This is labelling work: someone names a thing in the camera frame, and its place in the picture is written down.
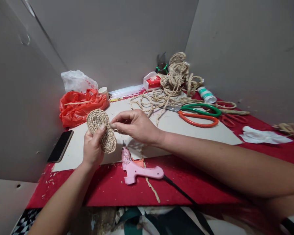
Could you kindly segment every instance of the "green-handled scissors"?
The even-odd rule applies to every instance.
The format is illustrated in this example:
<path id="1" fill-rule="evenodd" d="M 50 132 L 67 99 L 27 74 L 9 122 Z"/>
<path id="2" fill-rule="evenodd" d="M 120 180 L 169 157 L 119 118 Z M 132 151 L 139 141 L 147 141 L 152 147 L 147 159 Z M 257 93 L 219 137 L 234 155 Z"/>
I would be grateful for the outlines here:
<path id="1" fill-rule="evenodd" d="M 211 110 L 213 110 L 215 113 L 211 114 L 211 113 L 207 113 L 198 109 L 195 109 L 194 107 L 206 107 L 206 108 L 210 108 Z M 218 124 L 219 120 L 216 117 L 219 117 L 221 115 L 221 111 L 219 109 L 217 109 L 214 106 L 208 105 L 208 104 L 204 104 L 204 103 L 197 103 L 197 104 L 188 104 L 188 105 L 184 105 L 182 107 L 173 107 L 173 106 L 162 106 L 160 108 L 165 108 L 167 110 L 176 112 L 179 114 L 179 117 L 181 119 L 183 119 L 184 121 L 186 121 L 187 123 L 193 125 L 193 126 L 197 126 L 197 127 L 202 127 L 202 128 L 210 128 L 210 127 L 214 127 Z M 195 114 L 190 114 L 190 113 L 184 113 L 182 112 L 182 110 L 185 111 L 190 111 L 193 112 Z M 200 124 L 200 123 L 196 123 L 193 122 L 191 120 L 189 120 L 186 117 L 196 117 L 196 118 L 202 118 L 202 119 L 208 119 L 213 121 L 213 123 L 211 124 Z"/>
<path id="2" fill-rule="evenodd" d="M 211 113 L 207 113 L 205 111 L 201 111 L 201 110 L 193 108 L 193 107 L 198 107 L 198 106 L 209 108 L 209 109 L 213 110 L 215 113 L 211 114 Z M 183 105 L 180 110 L 190 111 L 190 112 L 193 112 L 193 113 L 212 116 L 212 117 L 216 117 L 216 118 L 221 115 L 221 111 L 218 108 L 216 108 L 216 107 L 214 107 L 212 105 L 209 105 L 209 104 L 204 104 L 204 103 Z"/>

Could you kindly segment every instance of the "tissue box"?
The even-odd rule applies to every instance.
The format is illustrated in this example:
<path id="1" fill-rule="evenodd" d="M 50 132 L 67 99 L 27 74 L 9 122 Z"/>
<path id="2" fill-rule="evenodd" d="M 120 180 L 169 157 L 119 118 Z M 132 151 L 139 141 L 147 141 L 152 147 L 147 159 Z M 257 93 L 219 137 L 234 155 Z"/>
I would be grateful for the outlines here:
<path id="1" fill-rule="evenodd" d="M 146 77 L 144 77 L 143 85 L 146 90 L 158 89 L 161 87 L 160 78 L 157 76 L 155 72 L 151 72 Z"/>

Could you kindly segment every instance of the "miniature woven sandal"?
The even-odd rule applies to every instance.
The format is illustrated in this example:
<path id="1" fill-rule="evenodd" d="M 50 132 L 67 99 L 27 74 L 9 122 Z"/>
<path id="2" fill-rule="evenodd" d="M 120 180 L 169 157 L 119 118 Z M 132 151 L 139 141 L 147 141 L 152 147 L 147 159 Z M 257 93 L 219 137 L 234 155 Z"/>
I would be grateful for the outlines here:
<path id="1" fill-rule="evenodd" d="M 105 153 L 112 153 L 117 146 L 117 139 L 110 127 L 108 114 L 101 109 L 95 109 L 88 114 L 87 126 L 92 134 L 95 134 L 103 123 L 106 125 L 106 131 L 100 139 L 101 149 Z"/>

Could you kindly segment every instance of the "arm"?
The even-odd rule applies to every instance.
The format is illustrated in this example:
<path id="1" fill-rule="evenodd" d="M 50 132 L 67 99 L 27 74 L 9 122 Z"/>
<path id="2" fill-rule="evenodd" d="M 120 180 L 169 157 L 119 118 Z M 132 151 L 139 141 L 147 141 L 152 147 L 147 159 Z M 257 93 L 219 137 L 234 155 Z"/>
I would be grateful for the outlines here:
<path id="1" fill-rule="evenodd" d="M 285 207 L 282 216 L 294 213 L 294 209 L 286 213 L 294 201 L 294 164 L 238 146 L 161 131 L 141 110 L 121 112 L 111 123 L 112 128 L 183 158 L 247 196 L 266 199 L 266 206 L 279 202 L 280 208 Z"/>
<path id="2" fill-rule="evenodd" d="M 104 153 L 99 141 L 105 128 L 103 124 L 94 136 L 89 130 L 86 132 L 82 163 L 44 206 L 29 235 L 67 233 L 70 222 L 82 206 L 94 172 L 102 162 Z"/>

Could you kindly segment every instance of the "red plastic bag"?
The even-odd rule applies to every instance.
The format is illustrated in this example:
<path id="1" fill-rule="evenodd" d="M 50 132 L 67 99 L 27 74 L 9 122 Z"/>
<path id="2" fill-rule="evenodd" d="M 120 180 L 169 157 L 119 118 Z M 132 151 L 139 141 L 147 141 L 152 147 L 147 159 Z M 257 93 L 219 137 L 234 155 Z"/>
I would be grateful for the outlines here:
<path id="1" fill-rule="evenodd" d="M 69 104 L 90 101 L 82 104 Z M 70 91 L 63 95 L 60 99 L 60 115 L 59 118 L 63 123 L 63 127 L 76 127 L 86 122 L 87 115 L 94 109 L 106 109 L 109 101 L 106 95 L 99 95 L 98 90 L 87 89 L 86 94 L 76 91 Z"/>

